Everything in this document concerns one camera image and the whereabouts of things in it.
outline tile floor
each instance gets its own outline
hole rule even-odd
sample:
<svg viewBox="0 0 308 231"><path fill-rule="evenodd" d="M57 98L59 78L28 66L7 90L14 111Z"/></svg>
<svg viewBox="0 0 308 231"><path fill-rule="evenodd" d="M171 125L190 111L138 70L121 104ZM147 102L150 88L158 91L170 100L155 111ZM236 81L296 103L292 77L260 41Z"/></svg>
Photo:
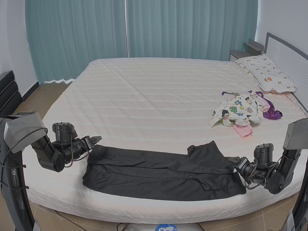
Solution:
<svg viewBox="0 0 308 231"><path fill-rule="evenodd" d="M64 82L45 83L41 85L17 108L15 113L25 110L36 110L41 115L41 118L43 118L51 105L68 86L69 84L65 84ZM296 198L297 194L241 217L202 222L200 225L205 231L264 231L268 229L279 231L289 211L293 208ZM82 230L71 222L61 218L54 210L35 203L30 203L30 205L33 215L38 220L42 231ZM118 224L59 213L88 231L116 231L116 226ZM12 219L8 213L2 195L0 195L0 230L14 230Z"/></svg>

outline wall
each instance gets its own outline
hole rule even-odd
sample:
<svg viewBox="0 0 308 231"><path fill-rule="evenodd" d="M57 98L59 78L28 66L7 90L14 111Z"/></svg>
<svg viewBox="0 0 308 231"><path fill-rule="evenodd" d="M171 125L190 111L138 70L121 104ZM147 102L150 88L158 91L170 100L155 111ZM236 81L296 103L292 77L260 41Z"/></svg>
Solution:
<svg viewBox="0 0 308 231"><path fill-rule="evenodd" d="M267 32L308 54L308 0L259 0L256 41Z"/></svg>
<svg viewBox="0 0 308 231"><path fill-rule="evenodd" d="M26 37L25 0L0 0L0 71L9 70L22 96L37 82Z"/></svg>

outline bed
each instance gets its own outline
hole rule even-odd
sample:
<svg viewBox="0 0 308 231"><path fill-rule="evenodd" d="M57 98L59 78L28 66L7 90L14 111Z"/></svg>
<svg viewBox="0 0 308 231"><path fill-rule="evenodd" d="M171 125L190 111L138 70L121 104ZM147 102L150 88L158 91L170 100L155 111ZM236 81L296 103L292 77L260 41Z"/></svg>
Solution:
<svg viewBox="0 0 308 231"><path fill-rule="evenodd" d="M292 56L288 52L281 54L277 39L273 40L267 40L267 48L273 48L268 54L275 63L281 61L277 54ZM294 55L292 62L299 65L299 56ZM286 66L283 71L293 72ZM299 80L298 90L308 83L301 76ZM99 144L105 146L187 154L190 145L214 140L224 156L246 156L253 160L256 145L273 143L273 160L278 160L288 124L307 117L303 108L307 100L301 93L297 98L291 93L265 93L265 98L273 102L283 117L252 124L252 136L241 138L233 128L222 124L210 127L213 110L226 99L221 95L223 91L249 90L262 91L235 62L98 59L64 91L43 122L52 141L55 140L52 124L63 121L72 123L80 138L102 136ZM257 187L244 195L194 202L138 199L90 190L82 184L86 160L74 162L70 169L60 173L42 169L31 148L24 150L23 160L27 165L25 180L30 187L28 197L35 203L102 221L161 224L232 218L287 198L300 190L307 155L307 151L302 151L292 183L278 195Z"/></svg>

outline white headboard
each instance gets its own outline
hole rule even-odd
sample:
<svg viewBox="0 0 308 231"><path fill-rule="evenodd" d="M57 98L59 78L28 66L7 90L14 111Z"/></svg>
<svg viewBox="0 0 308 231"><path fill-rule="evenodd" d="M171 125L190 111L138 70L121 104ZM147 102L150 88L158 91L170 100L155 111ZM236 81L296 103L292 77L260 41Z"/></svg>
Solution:
<svg viewBox="0 0 308 231"><path fill-rule="evenodd" d="M308 55L286 41L267 33L264 53L298 86L293 93L308 109Z"/></svg>

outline teal curtain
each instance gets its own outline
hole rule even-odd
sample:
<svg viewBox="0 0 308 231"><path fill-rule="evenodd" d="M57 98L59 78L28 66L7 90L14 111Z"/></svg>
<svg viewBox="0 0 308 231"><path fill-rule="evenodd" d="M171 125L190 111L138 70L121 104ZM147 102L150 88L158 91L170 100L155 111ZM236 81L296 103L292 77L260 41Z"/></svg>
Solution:
<svg viewBox="0 0 308 231"><path fill-rule="evenodd" d="M127 57L124 0L26 0L39 84L75 79L98 58Z"/></svg>
<svg viewBox="0 0 308 231"><path fill-rule="evenodd" d="M254 39L258 0L126 0L130 57L228 61Z"/></svg>

